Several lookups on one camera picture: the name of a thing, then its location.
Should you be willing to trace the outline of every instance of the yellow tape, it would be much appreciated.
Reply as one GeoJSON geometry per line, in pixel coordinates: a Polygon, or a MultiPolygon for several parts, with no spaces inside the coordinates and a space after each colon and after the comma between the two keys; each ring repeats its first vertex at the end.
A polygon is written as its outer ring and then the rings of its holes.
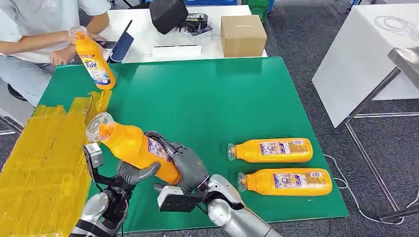
{"type": "Polygon", "coordinates": [[[38,106],[0,174],[0,236],[68,236],[90,187],[85,125],[106,110],[111,92],[38,106]]]}

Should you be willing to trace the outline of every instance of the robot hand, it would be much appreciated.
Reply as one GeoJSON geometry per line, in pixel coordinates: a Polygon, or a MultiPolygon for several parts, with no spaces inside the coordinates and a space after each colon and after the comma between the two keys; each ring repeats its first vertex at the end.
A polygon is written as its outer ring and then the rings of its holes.
{"type": "MultiPolygon", "coordinates": [[[[208,179],[207,168],[192,149],[180,143],[168,141],[154,131],[145,132],[145,135],[159,142],[172,158],[174,165],[182,174],[178,186],[184,193],[191,194],[208,179]]],[[[161,188],[163,188],[162,185],[155,185],[156,190],[160,191],[161,188]]]]}
{"type": "Polygon", "coordinates": [[[239,192],[223,176],[209,175],[199,156],[180,143],[170,142],[156,132],[146,132],[172,157],[182,174],[179,187],[160,186],[160,211],[190,212],[200,202],[209,219],[232,237],[281,237],[244,204],[239,192]]]}
{"type": "Polygon", "coordinates": [[[90,175],[101,192],[86,202],[82,216],[70,236],[113,237],[126,220],[129,200],[135,186],[154,176],[161,165],[155,162],[146,169],[138,169],[120,161],[117,175],[108,178],[98,173],[98,167],[103,165],[99,146],[96,143],[84,146],[84,154],[90,175]],[[103,190],[98,184],[105,184],[107,188],[103,190]]]}

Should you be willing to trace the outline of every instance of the white shirt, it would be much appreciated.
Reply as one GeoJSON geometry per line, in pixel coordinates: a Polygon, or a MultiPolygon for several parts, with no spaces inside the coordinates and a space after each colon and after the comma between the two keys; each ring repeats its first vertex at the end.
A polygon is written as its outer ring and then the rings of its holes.
{"type": "MultiPolygon", "coordinates": [[[[35,36],[69,30],[80,25],[79,8],[88,15],[101,15],[111,5],[107,0],[0,0],[0,41],[18,42],[35,36]]],[[[34,63],[49,63],[49,54],[67,47],[59,43],[13,56],[34,63]]]]}

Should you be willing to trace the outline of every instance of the white counter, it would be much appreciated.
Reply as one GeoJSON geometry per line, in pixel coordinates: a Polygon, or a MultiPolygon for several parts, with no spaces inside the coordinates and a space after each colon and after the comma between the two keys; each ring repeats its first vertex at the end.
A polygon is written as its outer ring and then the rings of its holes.
{"type": "MultiPolygon", "coordinates": [[[[247,5],[188,7],[188,11],[189,13],[205,13],[208,16],[208,24],[216,32],[220,31],[221,16],[251,15],[247,5]]],[[[189,40],[191,38],[186,38],[184,34],[178,32],[178,29],[173,29],[166,35],[160,34],[151,22],[149,9],[110,10],[108,14],[110,24],[100,35],[111,41],[118,40],[128,22],[132,20],[128,33],[134,37],[134,42],[123,60],[124,63],[161,61],[151,54],[152,48],[157,45],[193,43],[200,45],[202,42],[189,40]]],[[[179,55],[164,61],[215,58],[224,58],[219,38],[217,41],[202,45],[202,54],[198,57],[179,55]]]]}
{"type": "MultiPolygon", "coordinates": [[[[395,68],[387,57],[393,48],[419,45],[419,40],[377,26],[378,16],[399,17],[419,26],[419,4],[352,8],[312,80],[334,127],[395,68]]],[[[419,98],[419,89],[401,73],[375,100],[413,98],[419,98]]]]}

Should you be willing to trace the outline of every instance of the green crate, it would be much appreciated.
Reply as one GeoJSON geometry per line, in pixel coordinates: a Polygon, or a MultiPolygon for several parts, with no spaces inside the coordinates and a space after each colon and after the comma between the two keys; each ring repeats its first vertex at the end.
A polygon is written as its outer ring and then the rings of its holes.
{"type": "Polygon", "coordinates": [[[249,6],[252,15],[258,15],[262,23],[266,22],[268,6],[249,6]]]}
{"type": "Polygon", "coordinates": [[[269,6],[269,0],[246,0],[249,7],[252,6],[269,6]]]}

